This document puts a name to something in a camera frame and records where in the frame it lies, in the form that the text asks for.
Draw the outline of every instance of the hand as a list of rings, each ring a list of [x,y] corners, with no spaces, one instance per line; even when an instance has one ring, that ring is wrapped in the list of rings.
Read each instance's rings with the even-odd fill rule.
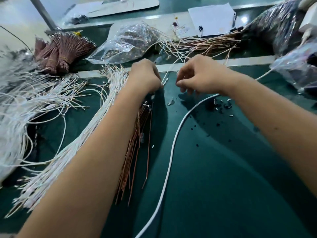
[[[210,57],[196,55],[178,72],[176,85],[180,91],[228,95],[228,90],[236,84],[243,74],[217,63]]]
[[[144,95],[158,90],[161,87],[161,77],[155,64],[148,59],[132,64],[126,86],[139,90]]]

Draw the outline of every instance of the metal pole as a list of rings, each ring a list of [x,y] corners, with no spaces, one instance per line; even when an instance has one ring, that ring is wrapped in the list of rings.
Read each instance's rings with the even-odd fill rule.
[[[30,0],[32,2],[32,4],[34,5],[34,7],[37,9],[37,11],[39,12],[39,14],[42,16],[42,18],[44,19],[44,21],[46,22],[46,24],[48,25],[48,27],[51,30],[56,30],[56,25],[53,21],[53,19],[51,18],[51,16],[49,15],[49,13],[46,11],[45,7],[43,6],[43,4],[41,3],[40,0]]]

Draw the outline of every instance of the black pen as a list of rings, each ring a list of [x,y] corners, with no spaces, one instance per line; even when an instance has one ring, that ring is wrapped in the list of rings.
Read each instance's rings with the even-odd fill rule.
[[[236,25],[236,19],[237,19],[237,13],[235,12],[235,13],[233,14],[232,28],[234,28],[235,25]]]

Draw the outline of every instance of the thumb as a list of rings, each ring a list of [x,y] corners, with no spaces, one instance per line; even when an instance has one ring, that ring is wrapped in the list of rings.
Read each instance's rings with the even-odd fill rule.
[[[179,80],[176,83],[176,86],[180,87],[180,88],[184,88],[185,90],[188,89],[188,88],[195,90],[195,79],[194,78],[189,78],[189,79]]]

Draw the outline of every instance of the person's right arm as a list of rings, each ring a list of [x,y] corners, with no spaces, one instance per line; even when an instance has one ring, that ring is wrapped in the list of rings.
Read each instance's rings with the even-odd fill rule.
[[[231,97],[317,197],[317,116],[253,78],[197,55],[179,71],[182,92]]]

